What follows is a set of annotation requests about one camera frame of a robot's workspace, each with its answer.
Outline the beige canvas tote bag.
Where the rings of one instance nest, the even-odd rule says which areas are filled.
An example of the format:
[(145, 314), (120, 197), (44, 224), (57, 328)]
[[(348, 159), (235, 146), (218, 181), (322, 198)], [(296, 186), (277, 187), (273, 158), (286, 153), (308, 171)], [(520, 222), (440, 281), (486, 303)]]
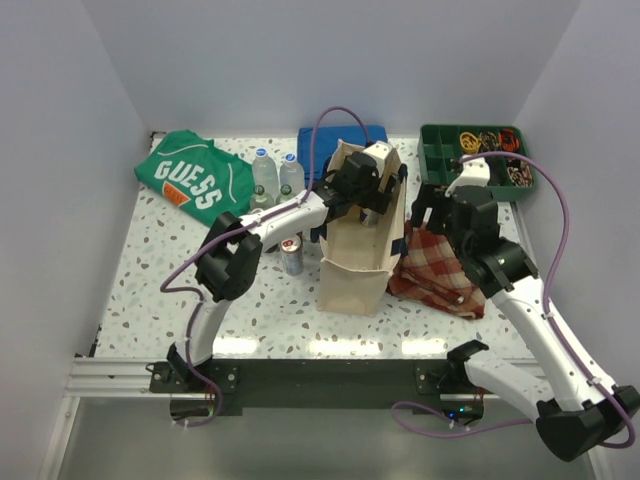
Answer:
[[(364, 148), (340, 140), (326, 172), (340, 168), (348, 155)], [(364, 227), (359, 221), (362, 209), (353, 206), (345, 216), (318, 229), (323, 253), (317, 301), (320, 310), (368, 316), (377, 311), (404, 241), (407, 169), (393, 149), (397, 183), (391, 204), (377, 225)]]

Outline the red tab can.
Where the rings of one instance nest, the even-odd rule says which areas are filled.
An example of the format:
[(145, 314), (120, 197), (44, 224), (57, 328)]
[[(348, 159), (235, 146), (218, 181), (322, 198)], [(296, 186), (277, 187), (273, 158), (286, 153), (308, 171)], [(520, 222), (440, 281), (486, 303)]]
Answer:
[(380, 215), (370, 209), (362, 209), (359, 215), (360, 223), (366, 228), (373, 228), (377, 225)]
[(302, 241), (295, 235), (280, 242), (280, 253), (283, 269), (290, 276), (297, 276), (303, 272)]

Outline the green cap soda bottle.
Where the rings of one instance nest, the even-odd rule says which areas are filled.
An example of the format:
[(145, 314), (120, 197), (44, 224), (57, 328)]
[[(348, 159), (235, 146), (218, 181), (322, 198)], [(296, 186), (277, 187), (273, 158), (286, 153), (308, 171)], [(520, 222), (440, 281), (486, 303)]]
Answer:
[(280, 205), (286, 203), (295, 197), (295, 193), (292, 190), (292, 187), (288, 184), (284, 184), (280, 187), (280, 193), (276, 198), (276, 204)]

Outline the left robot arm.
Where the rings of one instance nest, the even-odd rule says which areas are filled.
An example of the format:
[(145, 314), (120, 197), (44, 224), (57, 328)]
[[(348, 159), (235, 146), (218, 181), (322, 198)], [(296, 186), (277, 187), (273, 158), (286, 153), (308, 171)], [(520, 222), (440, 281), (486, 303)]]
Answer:
[(212, 346), (232, 302), (254, 283), (264, 251), (309, 231), (322, 259), (317, 307), (372, 316), (400, 258), (407, 168), (384, 142), (342, 143), (333, 169), (292, 199), (260, 213), (221, 214), (191, 258), (195, 292), (209, 312), (194, 311), (169, 349), (173, 382), (196, 392), (212, 382)]

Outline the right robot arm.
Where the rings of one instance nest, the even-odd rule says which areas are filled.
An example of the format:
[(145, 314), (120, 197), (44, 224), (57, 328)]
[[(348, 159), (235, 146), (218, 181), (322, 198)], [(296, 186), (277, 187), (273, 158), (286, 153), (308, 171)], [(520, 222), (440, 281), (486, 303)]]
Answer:
[(538, 379), (496, 356), (479, 340), (447, 354), (448, 386), (459, 393), (488, 390), (523, 413), (546, 447), (569, 462), (590, 449), (632, 446), (639, 393), (621, 386), (588, 354), (547, 296), (525, 249), (500, 233), (499, 205), (481, 186), (424, 184), (411, 206), (411, 223), (443, 236), (463, 272), (511, 322), (541, 368)]

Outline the black can foil top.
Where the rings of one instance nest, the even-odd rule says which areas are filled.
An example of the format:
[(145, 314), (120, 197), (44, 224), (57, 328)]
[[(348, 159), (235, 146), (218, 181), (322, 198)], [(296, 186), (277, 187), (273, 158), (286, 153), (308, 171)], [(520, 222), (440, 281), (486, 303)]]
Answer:
[(271, 247), (269, 247), (268, 249), (266, 249), (265, 252), (267, 254), (271, 254), (271, 253), (278, 252), (279, 250), (280, 250), (280, 243), (277, 242), (274, 245), (272, 245)]

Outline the Pocari Sweat bottle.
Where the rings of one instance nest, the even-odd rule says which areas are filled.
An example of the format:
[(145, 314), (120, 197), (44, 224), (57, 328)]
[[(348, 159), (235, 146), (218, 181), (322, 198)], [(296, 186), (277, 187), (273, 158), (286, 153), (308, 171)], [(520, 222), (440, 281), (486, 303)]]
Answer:
[(280, 184), (288, 185), (293, 195), (297, 195), (305, 189), (304, 169), (293, 153), (285, 155), (280, 166), (279, 177)]
[(255, 185), (260, 185), (265, 192), (275, 198), (279, 193), (279, 178), (275, 161), (264, 148), (255, 151), (252, 162), (252, 174)]

